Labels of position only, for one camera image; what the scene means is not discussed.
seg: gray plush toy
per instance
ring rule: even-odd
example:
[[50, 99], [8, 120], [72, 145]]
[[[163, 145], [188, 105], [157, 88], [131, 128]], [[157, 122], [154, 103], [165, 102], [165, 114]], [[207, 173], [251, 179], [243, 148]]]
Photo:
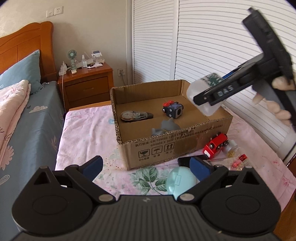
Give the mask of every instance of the gray plush toy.
[[160, 129], [152, 128], [152, 136], [164, 134], [168, 131], [181, 130], [181, 128], [174, 122], [174, 119], [163, 120]]

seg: beige wall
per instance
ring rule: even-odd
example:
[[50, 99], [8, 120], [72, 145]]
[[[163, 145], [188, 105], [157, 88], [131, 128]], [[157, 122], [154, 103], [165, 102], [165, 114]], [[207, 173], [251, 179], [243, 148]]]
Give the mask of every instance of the beige wall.
[[[64, 7], [63, 14], [46, 18], [46, 10], [59, 6]], [[90, 56], [91, 49], [98, 49], [113, 68], [115, 86], [123, 85], [117, 74], [119, 68], [125, 69], [127, 83], [126, 0], [8, 0], [0, 8], [0, 37], [43, 21], [54, 24], [57, 70], [63, 61], [70, 63], [68, 50], [75, 49], [80, 61], [84, 51]]]

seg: closet door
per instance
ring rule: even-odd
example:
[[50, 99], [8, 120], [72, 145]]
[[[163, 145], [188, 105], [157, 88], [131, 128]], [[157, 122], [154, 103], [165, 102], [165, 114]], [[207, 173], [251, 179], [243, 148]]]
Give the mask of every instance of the closet door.
[[[223, 76], [261, 53], [242, 24], [251, 6], [268, 19], [295, 63], [296, 12], [285, 0], [180, 0], [175, 79], [192, 82], [211, 72]], [[296, 134], [267, 110], [265, 102], [252, 104], [254, 94], [248, 88], [228, 98], [225, 105], [284, 159], [296, 142]]]
[[133, 1], [134, 83], [170, 79], [174, 0]]

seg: wall outlet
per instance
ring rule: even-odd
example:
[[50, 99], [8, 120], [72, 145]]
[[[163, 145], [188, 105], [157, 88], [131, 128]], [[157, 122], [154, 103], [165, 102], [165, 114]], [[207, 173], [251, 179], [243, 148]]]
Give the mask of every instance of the wall outlet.
[[52, 8], [52, 9], [49, 9], [49, 10], [47, 10], [46, 11], [46, 17], [48, 18], [48, 17], [51, 17], [51, 16], [53, 16], [54, 15], [54, 9]]
[[63, 13], [63, 7], [56, 7], [54, 9], [54, 14], [58, 15], [58, 14], [62, 14]]
[[118, 71], [118, 76], [125, 75], [124, 69], [117, 69], [117, 71]]

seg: nightstand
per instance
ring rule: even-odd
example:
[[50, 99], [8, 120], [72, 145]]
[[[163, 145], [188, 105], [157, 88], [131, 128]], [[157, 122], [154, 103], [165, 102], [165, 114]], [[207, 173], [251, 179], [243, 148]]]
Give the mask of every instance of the nightstand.
[[109, 90], [114, 87], [113, 69], [104, 63], [98, 68], [79, 68], [76, 74], [67, 71], [63, 82], [62, 85], [62, 76], [60, 76], [58, 85], [62, 96], [64, 86], [66, 111], [70, 108], [109, 101]]

